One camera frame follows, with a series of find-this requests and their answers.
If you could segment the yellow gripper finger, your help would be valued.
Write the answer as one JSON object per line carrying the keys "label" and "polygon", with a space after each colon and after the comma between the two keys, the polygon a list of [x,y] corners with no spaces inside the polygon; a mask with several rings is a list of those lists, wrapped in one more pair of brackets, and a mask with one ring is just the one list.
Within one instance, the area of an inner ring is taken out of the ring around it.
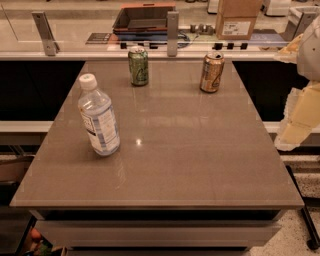
{"label": "yellow gripper finger", "polygon": [[274,59],[283,63],[300,64],[302,63],[302,55],[300,53],[302,47],[303,34],[295,37],[285,47],[281,48],[275,55]]}
{"label": "yellow gripper finger", "polygon": [[278,150],[291,151],[299,147],[319,124],[320,82],[310,81],[303,89],[292,88],[274,145]]}

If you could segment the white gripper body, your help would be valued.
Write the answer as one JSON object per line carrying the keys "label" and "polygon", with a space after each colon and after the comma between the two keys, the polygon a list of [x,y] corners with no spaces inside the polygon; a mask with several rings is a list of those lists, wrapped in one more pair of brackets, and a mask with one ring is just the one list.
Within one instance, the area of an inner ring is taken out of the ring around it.
{"label": "white gripper body", "polygon": [[320,16],[303,33],[297,54],[297,70],[308,80],[320,81]]}

